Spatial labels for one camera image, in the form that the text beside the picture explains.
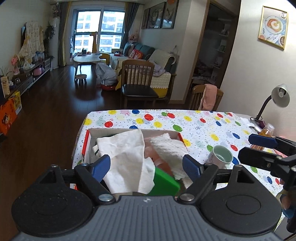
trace green container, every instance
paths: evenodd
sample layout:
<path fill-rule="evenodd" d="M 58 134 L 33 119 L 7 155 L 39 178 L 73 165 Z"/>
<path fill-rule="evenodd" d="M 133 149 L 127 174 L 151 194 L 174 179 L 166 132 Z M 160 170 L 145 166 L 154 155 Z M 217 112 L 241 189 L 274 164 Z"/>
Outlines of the green container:
<path fill-rule="evenodd" d="M 180 184 L 163 170 L 155 167 L 154 187 L 148 196 L 175 196 L 180 190 Z"/>

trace small stool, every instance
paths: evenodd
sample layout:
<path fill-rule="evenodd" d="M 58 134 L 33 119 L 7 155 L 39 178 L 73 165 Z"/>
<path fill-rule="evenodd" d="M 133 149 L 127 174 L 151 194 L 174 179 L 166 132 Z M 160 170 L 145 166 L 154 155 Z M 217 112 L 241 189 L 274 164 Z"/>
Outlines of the small stool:
<path fill-rule="evenodd" d="M 84 80 L 84 83 L 86 84 L 86 78 L 87 78 L 87 75 L 86 74 L 78 74 L 78 75 L 75 75 L 75 83 L 77 84 L 77 82 L 79 80 L 79 84 L 81 84 L 82 81 Z"/>

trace polka dot tablecloth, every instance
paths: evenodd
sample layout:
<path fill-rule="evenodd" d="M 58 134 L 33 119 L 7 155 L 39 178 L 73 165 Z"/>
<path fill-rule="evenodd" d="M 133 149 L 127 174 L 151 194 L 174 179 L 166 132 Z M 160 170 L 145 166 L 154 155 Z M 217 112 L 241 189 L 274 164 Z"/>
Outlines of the polka dot tablecloth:
<path fill-rule="evenodd" d="M 180 132 L 189 154 L 200 163 L 207 162 L 215 145 L 228 148 L 234 158 L 233 165 L 239 164 L 239 150 L 250 147 L 248 136 L 255 133 L 235 114 L 195 110 L 109 110 L 91 112 L 78 134 L 73 168 L 81 163 L 81 151 L 89 128 L 130 128 L 160 129 Z M 268 171 L 244 165 L 274 196 L 281 190 L 279 180 Z"/>

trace yellow box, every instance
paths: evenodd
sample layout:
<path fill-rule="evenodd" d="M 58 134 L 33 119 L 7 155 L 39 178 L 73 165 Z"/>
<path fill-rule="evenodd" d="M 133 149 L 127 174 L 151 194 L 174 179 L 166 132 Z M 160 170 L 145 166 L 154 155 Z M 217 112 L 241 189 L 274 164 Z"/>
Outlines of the yellow box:
<path fill-rule="evenodd" d="M 15 93 L 13 93 L 12 96 L 9 99 L 12 99 L 13 105 L 14 105 L 14 108 L 15 108 L 15 112 L 18 115 L 19 112 L 22 109 L 22 102 L 20 100 L 20 92 L 17 91 Z"/>

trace picture frame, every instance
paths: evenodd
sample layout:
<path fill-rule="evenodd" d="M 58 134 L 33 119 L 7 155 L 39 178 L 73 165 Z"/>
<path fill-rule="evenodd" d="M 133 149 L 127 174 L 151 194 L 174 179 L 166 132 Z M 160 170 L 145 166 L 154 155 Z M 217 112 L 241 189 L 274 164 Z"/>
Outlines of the picture frame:
<path fill-rule="evenodd" d="M 159 3 L 150 8 L 147 28 L 161 28 L 166 2 Z"/>
<path fill-rule="evenodd" d="M 174 28 L 179 0 L 167 0 L 163 14 L 162 28 Z"/>
<path fill-rule="evenodd" d="M 288 21 L 288 12 L 263 6 L 258 39 L 284 50 Z"/>
<path fill-rule="evenodd" d="M 147 8 L 144 10 L 144 16 L 143 16 L 142 27 L 141 27 L 142 29 L 147 28 L 149 13 L 150 13 L 150 8 Z"/>

